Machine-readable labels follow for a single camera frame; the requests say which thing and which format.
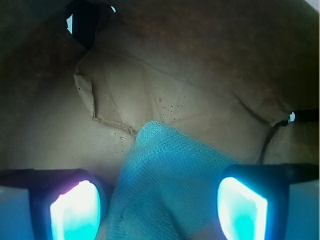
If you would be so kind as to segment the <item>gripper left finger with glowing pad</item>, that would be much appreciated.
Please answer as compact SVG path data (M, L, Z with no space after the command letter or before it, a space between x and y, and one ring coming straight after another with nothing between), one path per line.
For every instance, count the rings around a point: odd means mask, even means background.
M102 186L87 170L1 170L2 240L94 240L101 222Z

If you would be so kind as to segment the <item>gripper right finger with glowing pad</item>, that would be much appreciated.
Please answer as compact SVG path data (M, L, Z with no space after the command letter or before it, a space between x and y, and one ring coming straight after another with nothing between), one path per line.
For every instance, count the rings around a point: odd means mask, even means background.
M228 240L318 240L319 166L230 165L218 186L217 212Z

